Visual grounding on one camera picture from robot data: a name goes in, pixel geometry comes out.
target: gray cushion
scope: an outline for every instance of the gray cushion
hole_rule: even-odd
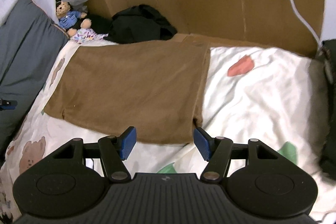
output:
[[[0,157],[67,41],[31,0],[19,0],[0,27],[0,98],[17,101],[15,110],[0,111]]]

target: white cord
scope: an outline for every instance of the white cord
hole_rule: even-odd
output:
[[[292,8],[293,8],[293,11],[294,11],[295,15],[307,27],[307,29],[311,32],[311,34],[313,35],[313,37],[315,38],[315,40],[317,42],[318,48],[320,48],[322,46],[322,42],[321,42],[320,38],[315,33],[314,29],[309,25],[309,23],[300,15],[299,11],[295,7],[294,0],[290,0],[290,2],[291,2],[291,5],[292,5]]]

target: pink object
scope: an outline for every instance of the pink object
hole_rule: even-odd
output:
[[[248,55],[245,55],[243,58],[239,59],[237,63],[232,65],[227,70],[227,75],[229,77],[236,75],[243,75],[251,71],[253,68],[254,68],[254,62],[252,58]]]

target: brown cloth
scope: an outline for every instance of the brown cloth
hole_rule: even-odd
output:
[[[108,135],[134,126],[140,142],[190,143],[209,62],[203,42],[79,47],[44,111]]]

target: bed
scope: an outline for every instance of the bed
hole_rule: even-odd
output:
[[[72,138],[96,142],[102,133],[50,117],[43,109],[55,92],[64,69],[79,47],[115,44],[91,41],[78,45],[69,41],[59,53],[31,110],[6,151],[0,171],[2,214],[20,216],[12,196],[12,185],[28,168],[28,160],[41,160]],[[228,76],[228,70],[249,56],[253,68]],[[212,136],[225,136],[236,143],[257,138],[297,164],[315,179],[319,195],[311,216],[321,221],[336,212],[336,185],[322,174],[318,159],[328,132],[327,84],[323,64],[271,47],[212,47],[203,101],[203,128]],[[138,142],[124,162],[131,175],[136,172],[196,173],[206,166],[194,144],[156,145]],[[102,175],[100,162],[86,165]],[[244,166],[231,163],[229,174]]]

